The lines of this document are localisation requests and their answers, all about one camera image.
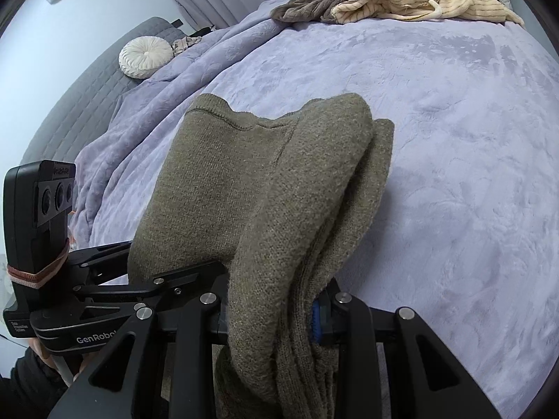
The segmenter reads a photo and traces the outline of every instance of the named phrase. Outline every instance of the triangular cutout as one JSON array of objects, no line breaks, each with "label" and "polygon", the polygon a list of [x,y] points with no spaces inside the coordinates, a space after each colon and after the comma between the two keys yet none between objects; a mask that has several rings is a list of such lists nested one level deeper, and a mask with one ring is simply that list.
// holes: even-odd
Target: triangular cutout
[{"label": "triangular cutout", "polygon": [[427,375],[429,389],[437,391],[456,386],[458,377],[444,361],[435,347],[424,336],[417,336],[416,341],[421,353],[421,360]]},{"label": "triangular cutout", "polygon": [[119,392],[124,383],[135,337],[128,334],[108,357],[105,363],[91,377],[91,384],[99,388]]}]

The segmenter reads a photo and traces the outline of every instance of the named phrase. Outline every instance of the black sleeve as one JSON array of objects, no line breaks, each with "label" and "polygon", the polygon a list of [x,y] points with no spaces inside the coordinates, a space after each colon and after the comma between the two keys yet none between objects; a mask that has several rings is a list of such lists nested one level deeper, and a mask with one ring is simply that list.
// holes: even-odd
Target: black sleeve
[{"label": "black sleeve", "polygon": [[9,379],[0,379],[2,419],[46,419],[66,391],[60,375],[28,348]]}]

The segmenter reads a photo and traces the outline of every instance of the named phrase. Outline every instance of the pink elastic band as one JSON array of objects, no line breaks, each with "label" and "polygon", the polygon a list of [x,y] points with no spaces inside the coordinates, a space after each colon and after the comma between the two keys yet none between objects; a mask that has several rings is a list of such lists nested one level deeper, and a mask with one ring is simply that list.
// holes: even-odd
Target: pink elastic band
[{"label": "pink elastic band", "polygon": [[66,240],[66,245],[60,253],[60,255],[49,265],[41,269],[37,274],[25,273],[24,271],[19,271],[18,269],[8,265],[8,274],[12,282],[19,285],[24,285],[25,287],[35,288],[38,290],[44,284],[46,284],[50,279],[52,279],[60,268],[66,262],[68,258],[68,252],[70,250],[70,240]]}]

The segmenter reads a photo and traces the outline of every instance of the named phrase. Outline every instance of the lavender blanket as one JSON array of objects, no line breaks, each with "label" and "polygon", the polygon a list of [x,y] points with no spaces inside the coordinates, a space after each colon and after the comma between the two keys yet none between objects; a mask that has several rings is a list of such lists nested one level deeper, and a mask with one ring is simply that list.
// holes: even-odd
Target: lavender blanket
[{"label": "lavender blanket", "polygon": [[519,417],[559,355],[559,65],[513,23],[270,20],[286,1],[124,95],[76,160],[78,245],[133,238],[199,93],[269,118],[359,93],[396,132],[381,208],[339,281],[370,306],[416,309]]}]

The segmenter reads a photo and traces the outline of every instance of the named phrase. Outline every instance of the gray headboard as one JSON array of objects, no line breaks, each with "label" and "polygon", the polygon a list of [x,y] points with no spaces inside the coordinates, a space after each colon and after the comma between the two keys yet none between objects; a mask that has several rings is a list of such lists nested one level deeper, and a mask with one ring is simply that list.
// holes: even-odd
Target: gray headboard
[{"label": "gray headboard", "polygon": [[167,20],[152,17],[103,52],[54,105],[29,143],[22,163],[52,159],[73,162],[81,149],[107,131],[118,97],[141,83],[118,66],[122,47],[139,36],[169,43],[186,36]]}]

